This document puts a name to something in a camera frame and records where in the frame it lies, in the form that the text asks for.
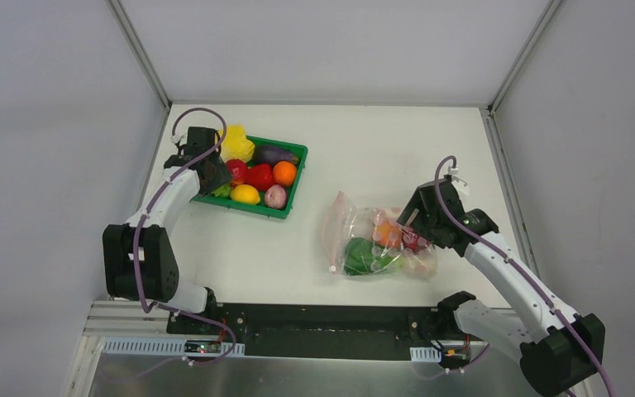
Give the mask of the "clear zip top bag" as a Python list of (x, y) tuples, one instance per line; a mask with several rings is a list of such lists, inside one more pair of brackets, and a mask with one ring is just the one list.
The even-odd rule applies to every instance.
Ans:
[(438, 270), (436, 248), (397, 223), (400, 212), (400, 208), (359, 207), (339, 192), (320, 228), (328, 271), (353, 278), (431, 279)]

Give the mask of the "fake red spotted mushroom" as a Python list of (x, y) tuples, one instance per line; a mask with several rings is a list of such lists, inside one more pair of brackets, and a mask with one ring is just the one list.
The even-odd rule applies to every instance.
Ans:
[(427, 239), (410, 230), (402, 231), (402, 244), (404, 249), (408, 249), (414, 254), (418, 254), (430, 246)]

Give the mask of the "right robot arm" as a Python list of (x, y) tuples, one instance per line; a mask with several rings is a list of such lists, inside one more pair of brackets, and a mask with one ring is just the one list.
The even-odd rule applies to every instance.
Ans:
[(451, 176), (419, 185), (398, 222), (433, 245), (452, 249), (498, 290), (516, 319), (492, 314), (471, 294), (446, 299), (437, 331), (486, 341), (516, 361), (530, 386), (557, 396), (603, 374), (605, 326), (594, 314), (580, 315), (558, 298), (512, 252), (498, 225), (479, 208), (466, 211)]

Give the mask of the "fake peach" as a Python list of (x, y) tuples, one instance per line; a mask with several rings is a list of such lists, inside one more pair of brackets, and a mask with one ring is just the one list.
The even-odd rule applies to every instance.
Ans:
[(375, 225), (372, 241), (384, 248), (399, 249), (402, 246), (402, 230), (393, 220), (384, 220)]

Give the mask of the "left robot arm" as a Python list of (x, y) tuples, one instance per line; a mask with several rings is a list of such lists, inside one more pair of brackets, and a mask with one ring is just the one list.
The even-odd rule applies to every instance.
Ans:
[(103, 231), (108, 294), (189, 312), (189, 326), (203, 335), (219, 323), (219, 312), (208, 305), (212, 291), (181, 278), (169, 236), (184, 206), (230, 182), (220, 136), (212, 128), (190, 127), (187, 141), (164, 163), (157, 190), (123, 224)]

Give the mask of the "fake white radish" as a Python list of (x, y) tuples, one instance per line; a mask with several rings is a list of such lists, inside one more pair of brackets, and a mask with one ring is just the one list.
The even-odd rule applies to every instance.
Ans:
[(428, 280), (438, 272), (436, 254), (420, 251), (417, 255), (403, 254), (399, 258), (400, 272), (414, 279)]

